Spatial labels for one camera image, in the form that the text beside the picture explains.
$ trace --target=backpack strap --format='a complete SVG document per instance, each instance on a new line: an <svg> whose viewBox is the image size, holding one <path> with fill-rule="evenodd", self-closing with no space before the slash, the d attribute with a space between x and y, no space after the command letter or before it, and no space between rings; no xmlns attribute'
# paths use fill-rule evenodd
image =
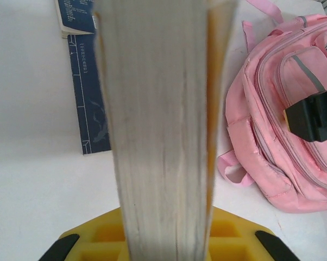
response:
<svg viewBox="0 0 327 261"><path fill-rule="evenodd" d="M283 17L281 10L274 3L269 0L247 0L255 8L262 11L264 14L270 16L277 23L283 23Z"/></svg>
<svg viewBox="0 0 327 261"><path fill-rule="evenodd" d="M255 34L253 31L253 25L251 22L242 21L242 28L244 31L244 37L246 38L247 51L250 53L256 46Z"/></svg>
<svg viewBox="0 0 327 261"><path fill-rule="evenodd" d="M220 172L220 174L231 184L237 186L237 187L248 187L250 185L252 185L254 183L254 180L252 179L252 177L250 176L249 173L246 172L246 170L244 168L240 168L239 170L241 170L243 172L243 177L241 179L241 181L239 183L236 183L234 181L232 181L228 175L225 173L227 167L233 167L240 164L240 162L238 161L238 159L236 158L236 154L235 151L229 151L221 156L218 157L217 159L217 167L218 170Z"/></svg>

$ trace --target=book cover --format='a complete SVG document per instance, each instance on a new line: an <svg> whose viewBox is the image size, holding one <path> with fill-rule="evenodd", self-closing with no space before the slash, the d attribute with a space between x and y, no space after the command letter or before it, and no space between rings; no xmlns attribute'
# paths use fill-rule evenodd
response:
<svg viewBox="0 0 327 261"><path fill-rule="evenodd" d="M95 32L93 0L58 0L63 26L86 33Z"/></svg>
<svg viewBox="0 0 327 261"><path fill-rule="evenodd" d="M94 34L69 35L67 38L83 154L110 150L94 38Z"/></svg>

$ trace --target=reflective strip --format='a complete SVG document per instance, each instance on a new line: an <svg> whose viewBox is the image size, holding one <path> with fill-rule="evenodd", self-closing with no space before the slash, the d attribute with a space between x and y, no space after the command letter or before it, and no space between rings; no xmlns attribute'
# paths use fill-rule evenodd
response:
<svg viewBox="0 0 327 261"><path fill-rule="evenodd" d="M304 27L307 27L307 19L305 16L299 16L304 21Z"/></svg>
<svg viewBox="0 0 327 261"><path fill-rule="evenodd" d="M321 92L321 91L325 91L324 86L322 85L322 83L318 80L318 78L313 74L313 72L310 71L310 69L308 69L303 62L299 59L299 57L297 57L296 55L292 56L292 58L297 62L297 64L299 65L299 67L301 68L301 70L307 75L307 77L309 77L309 79L311 80L311 82L314 84L314 86L316 87L316 89Z"/></svg>

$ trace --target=backpack zipper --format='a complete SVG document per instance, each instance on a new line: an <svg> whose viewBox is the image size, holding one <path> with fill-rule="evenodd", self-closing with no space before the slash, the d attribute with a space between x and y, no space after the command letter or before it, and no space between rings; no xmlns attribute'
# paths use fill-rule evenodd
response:
<svg viewBox="0 0 327 261"><path fill-rule="evenodd" d="M269 165L269 167L271 167L274 171L276 171L277 173L281 174L282 176L290 179L288 177L288 175L281 168L279 168L277 166L277 164L276 164L276 162L274 160L274 157L273 157L273 155L271 153L271 150L268 147L268 145L266 143L266 140L264 139L264 137L263 137L260 129L258 128L257 124L252 120L250 122L250 126L251 126L251 129L253 131L254 138L255 138L256 144L258 146L259 152L264 157L264 159L266 160L266 162ZM300 184L298 184L297 182L294 182L294 181L292 181L292 183L295 184L295 189L297 189L297 191L299 193L301 193L302 195L304 195L304 193L303 193L303 191L301 189Z"/></svg>
<svg viewBox="0 0 327 261"><path fill-rule="evenodd" d="M309 34L312 34L313 32L316 32L317 30L325 27L327 25L326 23L323 23L321 26L315 28L314 30L312 30ZM281 129L281 127L279 126L277 120L274 117L274 113L272 112L269 104L267 103L267 100L265 99L265 96L263 94L263 91L261 89L260 86L264 86L263 85L263 81L260 78L260 75L262 75L263 73L263 68L264 68L264 64L266 63L266 61L273 56L275 53L279 52L280 50L282 50L284 47L286 47L287 45L291 44L292 42L298 40L299 38L305 37L307 35L304 35L304 32L300 32L298 34L296 34L294 37L290 37L287 41L285 41L284 43L282 43L282 45L280 45L279 47L271 50L270 52L268 52L263 60L260 62L259 65L259 69L256 71L257 74L257 78L255 81L255 89L259 94L259 98L262 102L262 104L264 104L264 109L265 112L268 116L268 119L271 123L271 125L273 126L273 130L276 134L276 136L278 137L278 139L281 141L283 147L286 149L286 151L288 152L289 157L291 158L291 160L294 162L294 165L296 166L296 168L301 172L301 174L303 174L306 178L308 178L311 182L313 182L314 184L316 184L317 186L321 187L321 188L325 188L327 189L327 184L321 182L319 179L317 179L309 170L306 169L306 167L304 166L304 164L301 162L301 160L296 156L296 154L293 152L292 149L292 145L290 144L290 142L288 141L288 139L284 136L284 133Z"/></svg>

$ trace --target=backpack pocket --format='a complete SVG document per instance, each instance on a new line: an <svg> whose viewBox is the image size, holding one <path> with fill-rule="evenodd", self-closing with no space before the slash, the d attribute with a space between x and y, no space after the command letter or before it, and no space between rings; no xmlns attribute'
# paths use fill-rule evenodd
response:
<svg viewBox="0 0 327 261"><path fill-rule="evenodd" d="M259 185L266 197L290 190L292 183L263 150L269 150L264 138L257 140L251 118L239 120L228 127L238 161Z"/></svg>
<svg viewBox="0 0 327 261"><path fill-rule="evenodd" d="M315 46L286 55L278 66L276 83L285 108L327 90L327 57ZM318 167L327 172L327 141L302 142Z"/></svg>

